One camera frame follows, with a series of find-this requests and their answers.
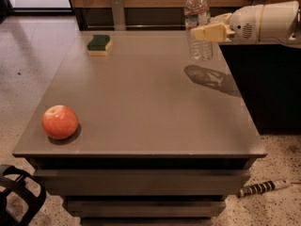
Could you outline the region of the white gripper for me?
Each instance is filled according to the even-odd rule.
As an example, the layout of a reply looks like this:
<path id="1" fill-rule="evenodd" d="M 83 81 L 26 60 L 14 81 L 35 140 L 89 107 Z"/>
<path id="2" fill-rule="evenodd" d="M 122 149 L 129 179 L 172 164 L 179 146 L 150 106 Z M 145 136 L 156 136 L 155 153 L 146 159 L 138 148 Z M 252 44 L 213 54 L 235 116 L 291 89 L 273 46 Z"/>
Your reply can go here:
<path id="1" fill-rule="evenodd" d="M 233 43 L 257 43 L 262 13 L 263 5 L 239 8 L 232 15 L 212 17 L 211 24 L 192 28 L 190 34 L 195 40 L 223 42 L 230 38 Z"/>

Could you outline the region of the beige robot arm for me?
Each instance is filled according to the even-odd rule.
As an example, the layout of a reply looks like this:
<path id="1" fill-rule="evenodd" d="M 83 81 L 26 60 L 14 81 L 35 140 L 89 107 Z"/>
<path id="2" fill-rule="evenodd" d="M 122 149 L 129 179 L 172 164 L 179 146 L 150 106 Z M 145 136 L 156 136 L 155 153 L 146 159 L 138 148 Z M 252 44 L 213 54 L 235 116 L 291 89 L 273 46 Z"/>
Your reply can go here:
<path id="1" fill-rule="evenodd" d="M 297 1 L 247 6 L 215 16 L 192 29 L 196 40 L 226 44 L 301 44 L 300 5 Z"/>

